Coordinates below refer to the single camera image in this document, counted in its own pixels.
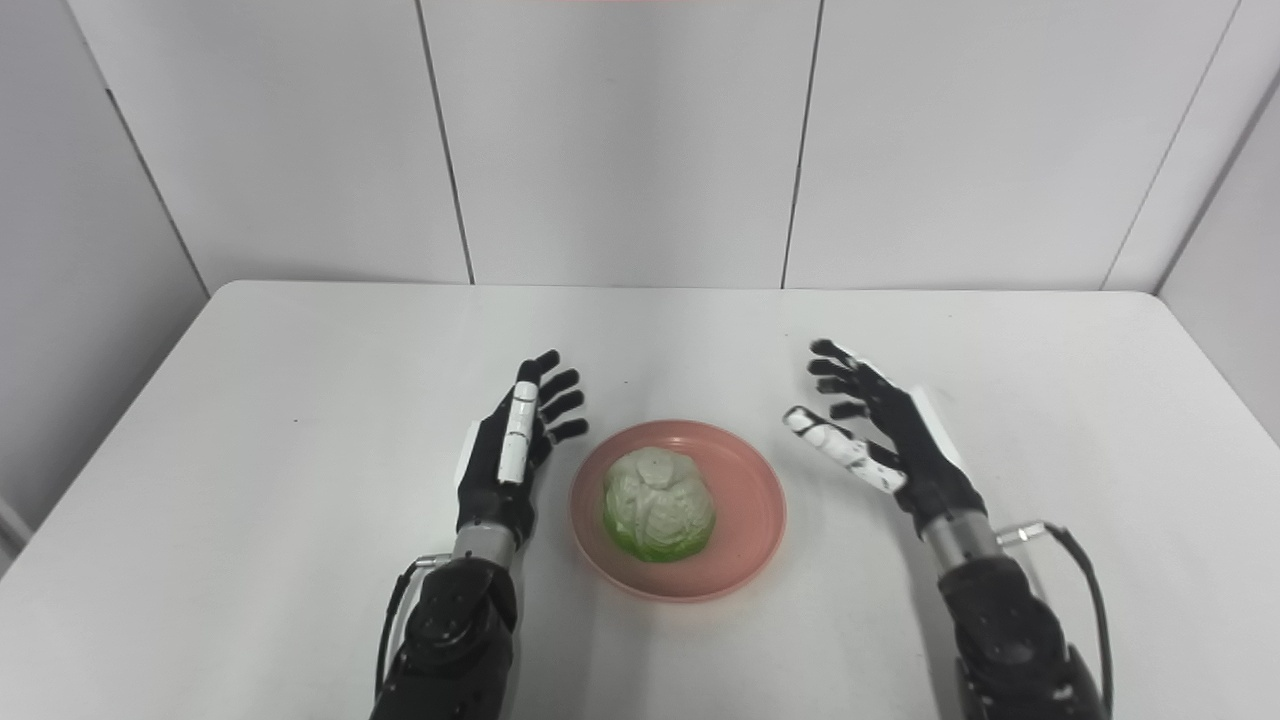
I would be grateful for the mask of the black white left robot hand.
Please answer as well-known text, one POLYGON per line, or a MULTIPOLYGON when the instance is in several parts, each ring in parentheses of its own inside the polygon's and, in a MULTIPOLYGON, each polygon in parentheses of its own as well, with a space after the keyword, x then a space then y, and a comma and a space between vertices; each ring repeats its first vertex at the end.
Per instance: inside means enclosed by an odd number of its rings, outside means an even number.
POLYGON ((585 436, 584 418, 564 419, 585 404, 580 373, 561 370, 549 350, 521 363, 515 383, 480 420, 458 487, 457 530, 500 527, 521 550, 532 536, 535 478, 553 448, 585 436))

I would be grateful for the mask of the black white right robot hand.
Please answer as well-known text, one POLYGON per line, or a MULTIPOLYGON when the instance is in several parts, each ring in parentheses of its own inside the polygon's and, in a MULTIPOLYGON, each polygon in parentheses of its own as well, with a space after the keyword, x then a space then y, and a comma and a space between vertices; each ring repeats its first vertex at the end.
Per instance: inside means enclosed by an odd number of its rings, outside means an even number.
POLYGON ((870 487, 891 495, 918 533, 940 518, 987 514, 957 451, 922 393, 892 382, 832 340, 810 345, 806 365, 822 395, 840 395, 822 416, 795 406, 783 424, 870 487))

